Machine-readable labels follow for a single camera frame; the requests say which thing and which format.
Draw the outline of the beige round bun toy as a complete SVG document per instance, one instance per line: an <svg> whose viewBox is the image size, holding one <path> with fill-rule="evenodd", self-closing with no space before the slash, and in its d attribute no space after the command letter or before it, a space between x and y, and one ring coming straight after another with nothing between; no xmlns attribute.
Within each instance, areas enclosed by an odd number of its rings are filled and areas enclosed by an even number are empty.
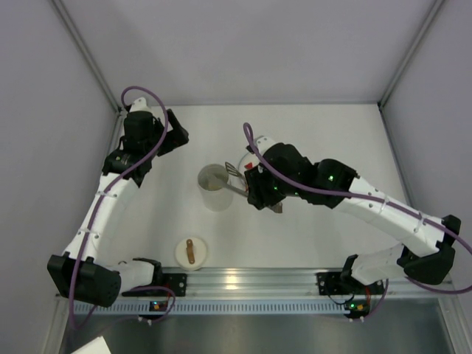
<svg viewBox="0 0 472 354"><path fill-rule="evenodd" d="M219 180L218 178L215 178L214 176L210 176L208 178L207 189L209 191L216 191L216 190L220 190L221 188L222 188L221 180Z"/></svg>

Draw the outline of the metal serving tongs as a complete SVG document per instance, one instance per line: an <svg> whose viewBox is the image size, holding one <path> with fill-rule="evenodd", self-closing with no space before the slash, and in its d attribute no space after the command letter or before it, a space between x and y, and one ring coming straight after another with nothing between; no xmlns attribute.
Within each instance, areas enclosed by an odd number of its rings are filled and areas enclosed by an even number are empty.
<svg viewBox="0 0 472 354"><path fill-rule="evenodd" d="M208 178L214 176L221 180L222 188L232 191L235 194L238 194L244 198L249 196L249 186L246 180L246 177L243 177L236 166L230 162L224 162L222 167L225 170L225 173L228 176L228 179L224 181L222 178L217 176L216 173L207 173Z"/></svg>

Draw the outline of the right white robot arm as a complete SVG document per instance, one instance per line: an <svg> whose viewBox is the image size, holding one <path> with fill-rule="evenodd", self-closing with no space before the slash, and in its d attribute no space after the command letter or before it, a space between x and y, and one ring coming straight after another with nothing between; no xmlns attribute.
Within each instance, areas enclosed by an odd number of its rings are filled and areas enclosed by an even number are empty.
<svg viewBox="0 0 472 354"><path fill-rule="evenodd" d="M245 171L248 203L272 207L287 197L352 215L393 237L398 244L347 258L341 281L350 286L407 277L421 285L439 285L454 264L452 233L460 219L435 218L412 209L373 187L351 167L335 160L312 163L290 144L256 139L247 147L259 158Z"/></svg>

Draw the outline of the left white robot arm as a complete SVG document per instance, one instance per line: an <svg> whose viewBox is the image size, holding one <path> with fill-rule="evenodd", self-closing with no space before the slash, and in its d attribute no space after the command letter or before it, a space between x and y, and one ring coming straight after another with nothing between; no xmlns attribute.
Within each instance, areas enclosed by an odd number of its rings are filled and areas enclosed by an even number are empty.
<svg viewBox="0 0 472 354"><path fill-rule="evenodd" d="M143 294L163 285L162 265L135 257L107 263L122 216L138 192L152 161L189 142L189 134L171 109L159 118L157 108L140 97L127 106L117 148L106 156L94 200L71 243L47 263L58 293L98 307L111 306L124 293Z"/></svg>

